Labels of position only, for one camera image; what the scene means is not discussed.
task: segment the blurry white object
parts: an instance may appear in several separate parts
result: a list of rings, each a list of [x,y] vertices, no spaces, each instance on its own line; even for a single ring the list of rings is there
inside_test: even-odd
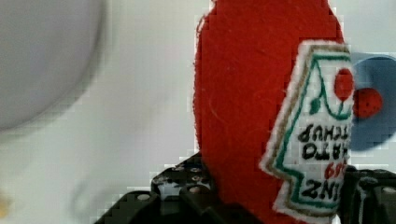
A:
[[[396,1],[329,0],[354,52],[396,55]]]
[[[99,0],[0,2],[0,129],[31,119],[76,85],[100,7]]]

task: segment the red plush toy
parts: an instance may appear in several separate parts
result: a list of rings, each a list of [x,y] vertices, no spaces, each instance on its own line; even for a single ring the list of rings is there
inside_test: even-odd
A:
[[[264,223],[329,223],[353,116],[350,55],[326,0],[218,0],[198,30],[194,115],[225,203]]]

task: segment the white label patch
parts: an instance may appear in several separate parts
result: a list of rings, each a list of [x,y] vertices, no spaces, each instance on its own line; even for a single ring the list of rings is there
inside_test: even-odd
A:
[[[315,223],[328,222],[335,214],[353,117],[350,71],[345,45],[327,41],[300,45],[260,164],[267,174],[286,180],[276,198],[276,211]]]

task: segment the white plate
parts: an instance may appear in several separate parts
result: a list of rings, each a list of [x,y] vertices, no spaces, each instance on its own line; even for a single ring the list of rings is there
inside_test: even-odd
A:
[[[0,129],[43,112],[80,80],[100,6],[98,0],[0,1]]]

